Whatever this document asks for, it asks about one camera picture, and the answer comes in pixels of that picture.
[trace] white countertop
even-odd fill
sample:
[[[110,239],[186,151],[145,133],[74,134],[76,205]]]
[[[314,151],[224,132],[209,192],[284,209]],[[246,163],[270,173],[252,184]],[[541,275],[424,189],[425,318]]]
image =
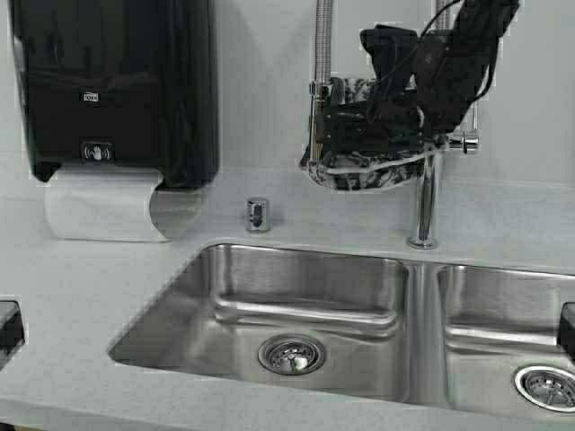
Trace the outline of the white countertop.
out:
[[[0,372],[0,420],[63,431],[572,429],[114,363],[107,350],[130,320],[179,269],[216,243],[575,274],[575,246],[568,243],[443,235],[437,251],[418,252],[405,245],[400,230],[291,219],[271,233],[249,235],[234,205],[229,211],[214,205],[179,241],[126,244],[57,241],[41,202],[3,201],[0,299],[20,303],[27,344]]]

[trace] black object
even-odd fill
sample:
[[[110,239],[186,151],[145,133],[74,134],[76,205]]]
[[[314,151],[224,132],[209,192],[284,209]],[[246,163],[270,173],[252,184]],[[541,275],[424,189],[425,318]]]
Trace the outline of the black object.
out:
[[[323,152],[412,150],[453,132],[490,90],[500,38],[518,8],[518,0],[464,0],[453,30],[429,32],[438,13],[411,51],[410,31],[382,26],[363,31],[362,42],[374,60],[376,90],[367,103],[330,107],[317,118]],[[411,72],[417,90],[404,92]]]
[[[263,224],[263,208],[261,205],[258,205],[253,209],[252,223],[253,227],[261,227]]]
[[[414,69],[425,135],[453,132],[471,105],[487,94],[500,38],[518,8],[518,0],[466,0],[453,30],[423,38]]]
[[[397,68],[389,79],[376,87],[379,100],[401,93],[413,74],[412,63],[403,62],[418,43],[417,32],[397,27],[377,25],[373,30],[363,30],[360,34],[364,49],[372,57],[376,79],[381,81]]]
[[[575,364],[575,303],[567,303],[563,306],[557,344]]]
[[[10,6],[23,46],[29,154],[40,180],[65,162],[153,167],[167,188],[199,188],[215,176],[209,0]]]
[[[24,341],[24,327],[22,325],[22,313],[20,307],[15,305],[18,311],[12,316],[0,330],[0,351],[10,356],[14,350]]]

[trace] stainless steel sink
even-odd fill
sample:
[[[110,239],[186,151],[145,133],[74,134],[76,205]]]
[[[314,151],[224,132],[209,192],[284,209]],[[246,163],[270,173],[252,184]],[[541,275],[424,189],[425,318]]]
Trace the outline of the stainless steel sink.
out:
[[[573,413],[548,409],[575,401],[554,396],[548,377],[532,388],[545,391],[547,408],[527,400],[515,385],[517,372],[528,367],[575,374],[575,365],[556,343],[562,305],[575,302],[575,277],[449,267],[439,273],[439,284],[452,407],[575,425]]]
[[[403,265],[387,259],[219,245],[186,268],[111,357],[129,365],[404,401],[407,275]],[[321,366],[303,375],[271,371],[261,348],[281,336],[319,341]],[[307,360],[297,357],[304,356],[297,344],[276,353],[279,369],[290,355],[292,362]]]
[[[218,245],[110,354],[126,365],[575,426],[575,364],[556,343],[564,303],[575,303],[575,277]]]

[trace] faucet spout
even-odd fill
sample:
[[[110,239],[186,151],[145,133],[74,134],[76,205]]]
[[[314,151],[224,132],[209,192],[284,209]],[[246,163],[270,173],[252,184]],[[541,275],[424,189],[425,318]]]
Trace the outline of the faucet spout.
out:
[[[437,239],[438,196],[443,167],[443,154],[427,156],[415,183],[415,215],[407,243],[418,250],[434,250]]]

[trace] dispenser logo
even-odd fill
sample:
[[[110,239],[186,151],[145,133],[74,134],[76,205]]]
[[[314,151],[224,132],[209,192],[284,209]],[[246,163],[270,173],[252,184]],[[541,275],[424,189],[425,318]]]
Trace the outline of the dispenser logo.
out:
[[[100,94],[97,92],[85,92],[82,95],[82,100],[90,103],[98,103],[100,101]]]

